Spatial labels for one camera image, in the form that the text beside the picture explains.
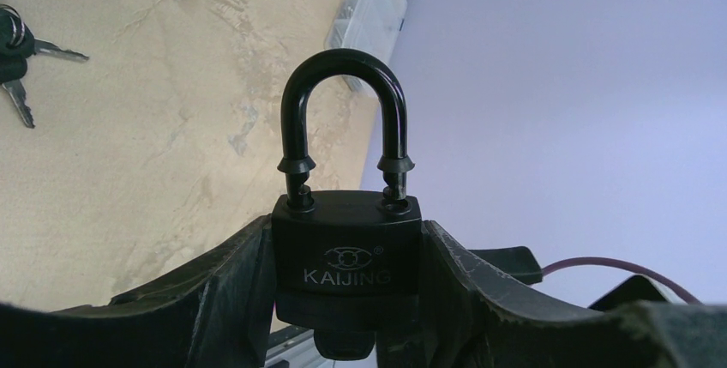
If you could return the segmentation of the black padlock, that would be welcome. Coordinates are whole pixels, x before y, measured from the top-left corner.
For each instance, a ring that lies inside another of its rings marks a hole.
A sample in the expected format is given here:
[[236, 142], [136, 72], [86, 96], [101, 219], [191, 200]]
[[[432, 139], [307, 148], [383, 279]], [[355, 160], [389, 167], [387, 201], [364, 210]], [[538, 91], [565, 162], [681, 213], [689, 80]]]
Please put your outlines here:
[[[381, 191], [312, 190], [307, 104], [315, 87], [338, 75], [375, 92], [382, 113]], [[272, 213], [276, 311], [309, 329], [370, 332], [418, 317], [422, 215], [406, 190], [406, 100], [392, 70], [369, 53], [321, 51], [291, 74], [280, 107], [286, 192]]]

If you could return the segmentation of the black-head key pair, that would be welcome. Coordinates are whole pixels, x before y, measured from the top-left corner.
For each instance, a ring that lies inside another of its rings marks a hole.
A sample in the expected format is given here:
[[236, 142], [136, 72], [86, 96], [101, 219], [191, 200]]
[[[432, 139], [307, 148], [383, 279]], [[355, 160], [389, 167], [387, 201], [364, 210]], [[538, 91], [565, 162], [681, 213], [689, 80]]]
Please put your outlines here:
[[34, 129], [31, 108], [27, 105], [27, 91], [21, 79], [28, 70], [27, 60], [34, 55], [58, 57], [85, 63], [89, 56], [78, 51], [63, 49], [49, 41], [37, 39], [19, 12], [8, 4], [1, 4], [1, 88], [12, 100], [23, 124]]

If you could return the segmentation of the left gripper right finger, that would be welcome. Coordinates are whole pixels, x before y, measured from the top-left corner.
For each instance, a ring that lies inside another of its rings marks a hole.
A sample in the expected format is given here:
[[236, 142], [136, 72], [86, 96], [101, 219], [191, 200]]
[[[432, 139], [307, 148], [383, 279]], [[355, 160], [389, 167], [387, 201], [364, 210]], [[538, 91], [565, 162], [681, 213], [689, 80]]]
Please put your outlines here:
[[380, 367], [723, 367], [726, 309], [552, 298], [423, 225], [417, 321], [376, 338]]

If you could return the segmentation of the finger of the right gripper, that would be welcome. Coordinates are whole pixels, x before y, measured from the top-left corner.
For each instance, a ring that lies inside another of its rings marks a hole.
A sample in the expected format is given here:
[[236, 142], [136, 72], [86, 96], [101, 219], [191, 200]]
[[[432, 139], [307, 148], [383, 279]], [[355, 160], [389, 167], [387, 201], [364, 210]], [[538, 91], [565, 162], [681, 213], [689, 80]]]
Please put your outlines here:
[[470, 250], [470, 252], [525, 285], [535, 285], [543, 281], [541, 265], [532, 251], [525, 246]]

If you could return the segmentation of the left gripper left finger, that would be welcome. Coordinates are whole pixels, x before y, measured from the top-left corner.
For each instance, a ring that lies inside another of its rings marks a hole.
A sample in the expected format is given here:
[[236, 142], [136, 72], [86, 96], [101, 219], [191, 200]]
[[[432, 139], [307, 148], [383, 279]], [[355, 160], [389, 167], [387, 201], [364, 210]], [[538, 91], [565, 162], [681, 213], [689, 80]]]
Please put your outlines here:
[[108, 305], [43, 312], [2, 305], [4, 367], [261, 367], [275, 273], [262, 216]]

